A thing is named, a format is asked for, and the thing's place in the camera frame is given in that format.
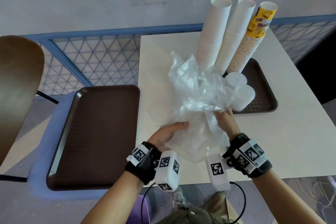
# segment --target food tray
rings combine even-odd
[[[260,113],[273,112],[278,107],[278,102],[261,70],[259,63],[255,59],[250,59],[244,67],[242,74],[247,78],[247,84],[255,90],[255,98],[241,112],[243,113]]]
[[[48,188],[111,187],[135,147],[139,98],[140,90],[134,85],[80,89],[47,175]]]

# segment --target table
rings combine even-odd
[[[173,88],[170,52],[196,53],[200,32],[141,36],[138,87],[141,91],[136,145],[165,124]],[[275,35],[269,30],[256,59],[279,103],[276,111],[236,115],[241,131],[255,138],[281,178],[336,175],[336,127]],[[179,184],[209,183],[205,162],[181,161]],[[249,180],[234,169],[230,181]]]

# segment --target plastic lid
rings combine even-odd
[[[235,90],[235,96],[240,99],[246,99],[252,101],[255,97],[255,91],[249,85],[240,85]]]
[[[247,84],[247,79],[245,75],[239,72],[229,73],[226,77],[226,85],[233,87],[234,89],[239,85]]]

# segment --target wrist strap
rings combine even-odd
[[[151,143],[142,142],[126,158],[128,163],[125,171],[138,177],[147,185],[155,177],[154,168],[157,167],[161,152]]]
[[[231,146],[222,157],[230,157],[227,160],[228,166],[234,167],[250,178],[259,177],[272,168],[272,164],[261,147],[244,133],[231,141]]]

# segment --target plastic bag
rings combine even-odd
[[[228,107],[232,96],[225,93],[224,79],[213,66],[199,67],[193,55],[187,61],[175,52],[171,57],[173,64],[168,76],[174,87],[175,104],[170,123],[189,121],[190,125],[177,131],[166,146],[197,163],[207,158],[212,147],[229,146],[229,138],[218,127],[213,112]]]

